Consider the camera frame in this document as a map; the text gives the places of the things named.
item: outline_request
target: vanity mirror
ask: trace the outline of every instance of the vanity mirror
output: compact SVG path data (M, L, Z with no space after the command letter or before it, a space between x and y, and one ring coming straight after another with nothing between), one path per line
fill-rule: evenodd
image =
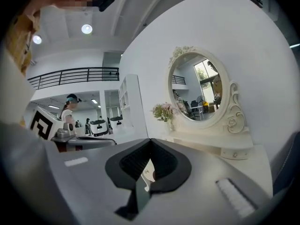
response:
M177 47L170 58L171 101L186 119L210 127L221 119L229 102L229 78L223 64L206 50Z
M176 60L172 92L180 111L195 121L210 119L222 102L222 79L207 58L184 54Z

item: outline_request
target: flower vase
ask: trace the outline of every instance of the flower vase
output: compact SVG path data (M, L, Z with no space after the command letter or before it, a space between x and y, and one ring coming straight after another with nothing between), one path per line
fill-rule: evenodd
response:
M166 133L170 133L170 132L174 131L174 125L172 124L171 120L168 120L167 122L164 122L164 124L165 124Z

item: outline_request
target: decorative scroll carving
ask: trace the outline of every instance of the decorative scroll carving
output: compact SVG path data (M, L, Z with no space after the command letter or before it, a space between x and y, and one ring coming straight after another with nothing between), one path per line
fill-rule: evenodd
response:
M169 68L171 67L171 65L174 63L174 61L182 54L187 53L187 52L191 52L194 51L195 48L192 47L188 47L188 46L183 46L183 47L176 47L175 51L173 52L173 56L170 58L169 61Z
M230 133L240 133L246 130L246 120L238 102L238 86L230 83L230 103L227 108L227 130Z

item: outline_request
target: ornate white mirror frame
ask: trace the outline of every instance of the ornate white mirror frame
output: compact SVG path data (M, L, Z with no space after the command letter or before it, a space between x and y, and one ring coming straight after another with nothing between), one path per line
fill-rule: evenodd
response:
M247 149L251 148L253 143L249 129L246 127L244 113L238 102L238 87L234 81L230 81L225 66L214 55L202 48L193 46L175 48L166 73L169 101L176 106L173 96L172 77L178 65L176 61L188 54L203 56L216 67L222 80L222 101L216 113L205 121L195 121L181 112L176 113L173 119L175 131L172 132L172 135L179 139L180 137L187 138L190 142L194 140L193 142L198 142L201 145L222 148L221 155L223 157L246 159Z

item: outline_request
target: balcony railing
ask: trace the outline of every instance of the balcony railing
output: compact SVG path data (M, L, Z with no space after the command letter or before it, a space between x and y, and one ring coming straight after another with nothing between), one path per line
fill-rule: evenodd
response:
M28 79L35 90L69 83L119 81L118 67L81 67L46 73Z
M175 76L175 75L173 75L172 83L186 85L186 81L184 77Z

